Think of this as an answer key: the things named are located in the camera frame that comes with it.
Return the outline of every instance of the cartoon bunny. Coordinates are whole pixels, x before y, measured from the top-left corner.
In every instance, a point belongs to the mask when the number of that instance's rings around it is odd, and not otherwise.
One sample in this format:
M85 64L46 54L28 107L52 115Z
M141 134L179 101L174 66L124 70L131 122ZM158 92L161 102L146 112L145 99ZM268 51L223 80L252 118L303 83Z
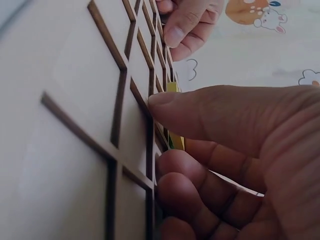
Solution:
M284 24L288 21L287 15L279 14L269 6L263 8L262 11L262 17L257 18L253 23L256 28L275 30L280 34L286 33L286 30L280 24Z

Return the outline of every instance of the cartoon cloud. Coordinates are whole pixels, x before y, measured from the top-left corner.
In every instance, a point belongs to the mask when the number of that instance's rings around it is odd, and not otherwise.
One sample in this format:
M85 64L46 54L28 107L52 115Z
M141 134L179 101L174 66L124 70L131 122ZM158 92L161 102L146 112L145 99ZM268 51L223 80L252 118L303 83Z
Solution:
M313 70L304 70L303 78L299 79L299 85L314 85L320 86L320 72L315 72Z

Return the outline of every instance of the wooden grid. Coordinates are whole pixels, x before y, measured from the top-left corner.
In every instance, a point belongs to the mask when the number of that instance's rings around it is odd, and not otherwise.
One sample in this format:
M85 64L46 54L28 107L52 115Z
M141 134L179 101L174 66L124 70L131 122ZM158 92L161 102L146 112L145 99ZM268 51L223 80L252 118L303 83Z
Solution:
M145 239L152 240L154 239L155 227L160 221L159 218L162 218L162 214L159 213L159 209L156 209L157 207L155 204L157 183L153 148L154 143L159 143L162 152L170 147L168 131L157 122L154 122L147 107L147 99L152 94L166 91L167 83L175 82L177 79L174 75L170 51L164 44L162 24L155 0L137 0L135 4L132 4L130 0L122 0L122 3L130 20L124 50L120 50L119 46L114 41L114 38L108 29L108 22L104 21L95 1L92 0L87 7L97 29L120 70L109 141L105 141L102 138L97 139L94 134L89 130L86 130L84 127L85 124L83 124L82 121L78 119L77 114L71 110L72 107L68 107L68 104L61 104L62 102L68 103L70 101L57 90L59 88L58 86L53 84L49 89L46 89L41 102L85 144L99 153L108 164L109 174L107 180L105 239L122 240L119 237L119 233L125 231L125 229L123 229L121 219L119 218L119 209L121 207L119 205L119 192L122 188L122 178L123 176L126 176L146 192ZM151 36L151 46L148 46L146 43L144 38L146 32L144 32L145 29L141 28L142 23L139 22L138 19L146 21L148 27L147 34L150 34ZM144 83L148 87L147 96L144 96L143 93L141 93L137 84L137 79L134 79L132 74L132 65L135 59L132 59L131 53L133 50L133 42L136 40L149 69L148 82ZM157 63L160 63L160 69L157 68L156 61ZM129 86L129 89L145 118L145 174L128 164L123 152L119 148L126 86Z

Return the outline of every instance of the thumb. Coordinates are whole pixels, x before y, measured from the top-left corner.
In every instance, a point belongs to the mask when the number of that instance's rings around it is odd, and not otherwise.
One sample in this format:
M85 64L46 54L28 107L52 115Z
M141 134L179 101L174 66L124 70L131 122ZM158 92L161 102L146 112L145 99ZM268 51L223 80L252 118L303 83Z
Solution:
M258 158L271 133L288 131L280 125L316 101L320 102L319 90L310 86L212 86L152 95L149 109L161 125L177 135L213 141ZM288 128L299 128L301 121L291 120Z
M176 48L199 23L207 5L208 0L182 0L165 24L163 30L165 43L171 48Z

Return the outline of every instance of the cartoon animal print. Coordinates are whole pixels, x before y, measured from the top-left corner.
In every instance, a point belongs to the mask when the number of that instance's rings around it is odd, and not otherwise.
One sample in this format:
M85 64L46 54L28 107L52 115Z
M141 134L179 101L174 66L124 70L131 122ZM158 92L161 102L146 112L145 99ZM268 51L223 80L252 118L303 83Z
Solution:
M229 0L225 14L237 24L252 25L262 17L262 9L268 6L267 0Z
M287 15L279 14L276 10L270 8L269 6L262 9L262 11L262 17L254 20L253 24L256 28L275 30L280 34L286 33L286 30L280 24L284 24L288 21Z
M282 4L279 1L229 0L225 14L237 24L254 25L256 28L265 28L285 34L286 31L281 24L286 23L288 18L274 9L280 6Z

